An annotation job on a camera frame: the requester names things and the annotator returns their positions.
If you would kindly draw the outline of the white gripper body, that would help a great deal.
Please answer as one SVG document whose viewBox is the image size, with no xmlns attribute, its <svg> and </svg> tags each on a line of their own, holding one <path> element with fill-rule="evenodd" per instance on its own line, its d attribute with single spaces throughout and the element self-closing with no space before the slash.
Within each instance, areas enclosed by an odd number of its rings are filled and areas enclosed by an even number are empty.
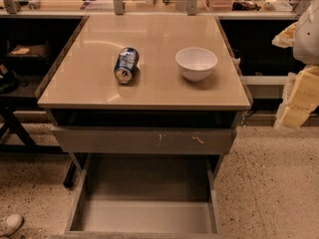
<svg viewBox="0 0 319 239">
<path fill-rule="evenodd" d="M 294 38 L 294 58 L 304 64 L 318 65 L 319 0 L 311 1 L 309 7 L 300 16 Z"/>
</svg>

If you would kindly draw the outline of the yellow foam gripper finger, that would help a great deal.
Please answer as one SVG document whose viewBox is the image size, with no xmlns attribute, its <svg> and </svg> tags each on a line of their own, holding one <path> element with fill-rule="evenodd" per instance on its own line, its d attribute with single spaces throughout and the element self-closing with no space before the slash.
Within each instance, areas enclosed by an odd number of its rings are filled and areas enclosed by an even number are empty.
<svg viewBox="0 0 319 239">
<path fill-rule="evenodd" d="M 295 44 L 295 31 L 296 31 L 297 23 L 294 22 L 284 30 L 282 30 L 278 35 L 276 35 L 272 44 L 279 48 L 292 48 Z"/>
<path fill-rule="evenodd" d="M 319 67 L 306 65 L 298 74 L 289 73 L 276 113 L 276 129 L 301 127 L 319 107 Z"/>
</svg>

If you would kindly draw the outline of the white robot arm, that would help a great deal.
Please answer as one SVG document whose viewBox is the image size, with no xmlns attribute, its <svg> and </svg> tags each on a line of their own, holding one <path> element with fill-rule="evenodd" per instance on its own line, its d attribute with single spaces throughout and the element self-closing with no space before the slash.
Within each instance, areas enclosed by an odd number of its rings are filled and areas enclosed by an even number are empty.
<svg viewBox="0 0 319 239">
<path fill-rule="evenodd" d="M 319 0 L 311 0 L 298 21 L 272 40 L 279 48 L 292 48 L 295 60 L 305 67 L 289 73 L 274 127 L 280 132 L 300 128 L 319 107 Z"/>
</svg>

